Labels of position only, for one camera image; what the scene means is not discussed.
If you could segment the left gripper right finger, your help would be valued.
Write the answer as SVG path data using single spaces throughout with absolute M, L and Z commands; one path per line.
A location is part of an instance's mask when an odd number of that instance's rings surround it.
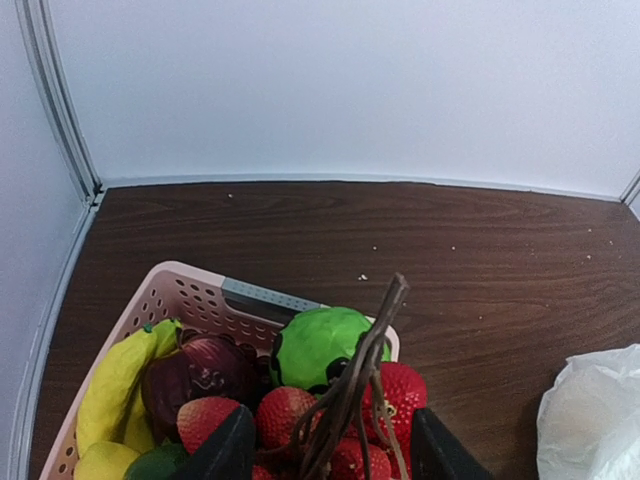
M 429 408 L 413 414 L 410 458 L 413 480 L 493 478 Z

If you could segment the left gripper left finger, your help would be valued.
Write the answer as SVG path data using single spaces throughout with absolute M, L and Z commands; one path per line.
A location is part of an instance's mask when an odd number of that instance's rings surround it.
M 250 410 L 237 407 L 173 474 L 175 480 L 250 480 L 256 427 Z

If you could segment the green lime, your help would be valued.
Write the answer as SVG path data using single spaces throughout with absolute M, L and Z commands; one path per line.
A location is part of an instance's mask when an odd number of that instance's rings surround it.
M 166 444 L 142 454 L 126 470 L 126 480 L 168 479 L 187 461 L 189 453 L 182 444 Z

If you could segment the red lychee bunch toy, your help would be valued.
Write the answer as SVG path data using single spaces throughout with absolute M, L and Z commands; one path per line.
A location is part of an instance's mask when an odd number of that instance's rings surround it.
M 408 449 L 411 415 L 426 404 L 426 388 L 407 366 L 385 360 L 386 328 L 408 285 L 393 277 L 382 309 L 355 355 L 321 397 L 274 387 L 251 412 L 256 427 L 251 479 L 389 479 L 395 471 L 388 438 Z M 238 402 L 220 396 L 194 400 L 179 414 L 180 436 L 193 455 Z

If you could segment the pink perforated basket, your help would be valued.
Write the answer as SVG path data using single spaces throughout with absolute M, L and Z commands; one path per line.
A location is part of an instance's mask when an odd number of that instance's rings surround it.
M 279 330 L 297 313 L 320 303 L 199 269 L 178 261 L 154 266 L 130 298 L 97 354 L 61 424 L 39 477 L 71 479 L 78 460 L 76 413 L 97 366 L 108 350 L 147 324 L 177 317 L 186 327 L 228 334 L 271 350 Z

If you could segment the white plastic bag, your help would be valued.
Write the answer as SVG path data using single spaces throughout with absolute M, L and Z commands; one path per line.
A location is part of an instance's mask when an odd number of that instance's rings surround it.
M 639 345 L 575 355 L 541 399 L 541 479 L 639 477 Z

